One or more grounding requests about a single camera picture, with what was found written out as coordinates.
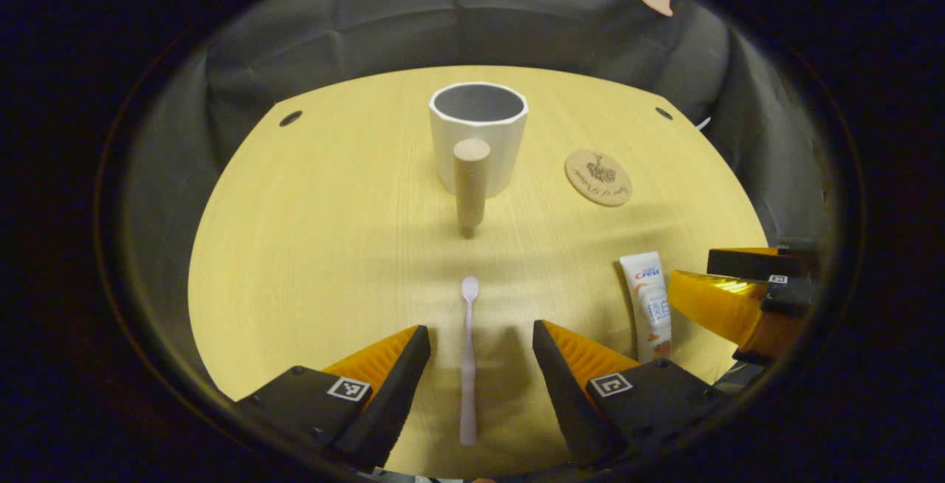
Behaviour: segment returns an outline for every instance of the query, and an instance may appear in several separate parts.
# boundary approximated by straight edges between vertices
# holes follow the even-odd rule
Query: table surface
[[[529,119],[509,187],[466,239],[436,177],[427,103],[449,83],[480,80],[523,93]],[[627,204],[574,190],[564,160],[582,148],[623,165]],[[305,93],[260,120],[204,210],[190,318],[210,376],[234,400],[290,366],[323,369],[428,326],[433,353],[385,468],[502,476],[569,459],[531,351],[535,319],[634,356],[620,256],[655,250],[666,274],[703,272],[710,248],[763,245],[735,175],[664,98],[545,69],[412,69]],[[466,275],[481,282],[472,447],[458,432]],[[711,383],[732,365],[735,345],[675,311],[672,322],[683,368]]]

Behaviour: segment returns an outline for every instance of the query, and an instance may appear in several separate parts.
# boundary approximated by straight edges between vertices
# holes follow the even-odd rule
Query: toothpaste tube
[[[620,259],[633,301],[633,324],[637,328],[637,361],[648,363],[669,357],[671,331],[666,284],[659,254],[647,252]]]

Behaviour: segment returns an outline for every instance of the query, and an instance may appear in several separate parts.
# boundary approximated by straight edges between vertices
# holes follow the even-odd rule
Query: round coaster
[[[597,204],[620,206],[633,193],[627,172],[607,154],[589,150],[571,153],[564,160],[564,172],[574,189]]]

